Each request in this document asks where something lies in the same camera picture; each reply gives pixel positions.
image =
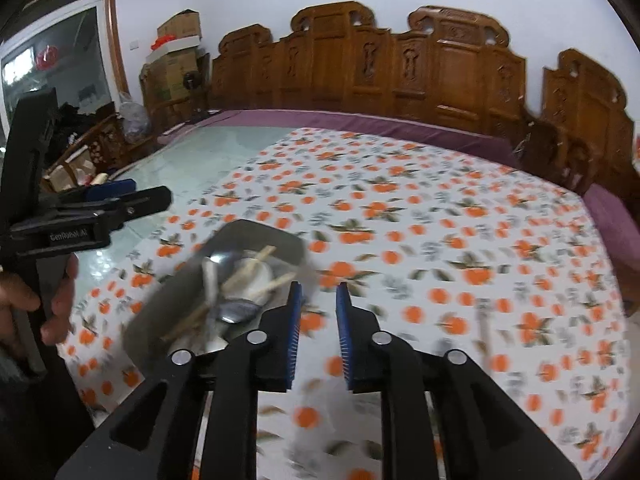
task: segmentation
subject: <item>silver bolt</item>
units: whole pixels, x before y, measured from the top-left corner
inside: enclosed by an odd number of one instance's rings
[[[191,352],[188,350],[176,350],[171,354],[171,361],[174,365],[182,366],[191,361]]]
[[[466,363],[466,354],[460,350],[452,350],[447,354],[447,359],[455,365],[463,365]]]
[[[262,330],[253,330],[246,335],[246,340],[252,345],[259,345],[267,341],[267,335]]]
[[[371,340],[376,345],[388,345],[391,343],[391,334],[389,332],[376,332],[371,336]]]

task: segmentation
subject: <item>orange patterned tablecloth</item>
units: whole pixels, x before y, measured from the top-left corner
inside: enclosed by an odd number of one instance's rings
[[[462,153],[310,128],[195,196],[78,304],[63,352],[88,405],[109,412],[138,384],[121,330],[236,218],[298,234],[319,269],[293,391],[260,394],[259,477],[380,478],[380,400],[350,396],[341,377],[341,280],[414,348],[483,364],[584,478],[624,439],[625,322],[579,197]]]

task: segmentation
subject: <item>plastic bag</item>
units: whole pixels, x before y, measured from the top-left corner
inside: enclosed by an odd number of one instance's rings
[[[146,136],[149,129],[149,115],[143,105],[134,102],[129,94],[120,92],[120,116],[122,132],[129,144],[134,144]]]

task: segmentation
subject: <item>human hand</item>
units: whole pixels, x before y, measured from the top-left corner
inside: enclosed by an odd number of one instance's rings
[[[62,343],[66,338],[70,327],[69,315],[74,302],[77,276],[78,258],[72,254],[66,264],[66,275],[51,300],[53,317],[40,327],[40,336],[45,345]],[[19,276],[10,272],[0,272],[0,343],[11,352],[14,358],[24,358],[25,351],[15,331],[11,308],[32,312],[39,306],[40,298]]]

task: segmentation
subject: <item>wooden carving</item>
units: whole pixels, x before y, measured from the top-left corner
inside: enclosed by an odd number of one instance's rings
[[[227,108],[339,110],[523,138],[525,60],[493,18],[420,7],[410,30],[376,27],[358,2],[307,7],[273,42],[260,25],[220,42],[212,104]]]
[[[594,180],[623,200],[640,192],[640,176],[632,166],[634,123],[625,112],[620,81],[578,50],[558,56],[558,69],[545,68],[543,119],[561,134],[560,163],[570,139],[580,139],[598,164]]]

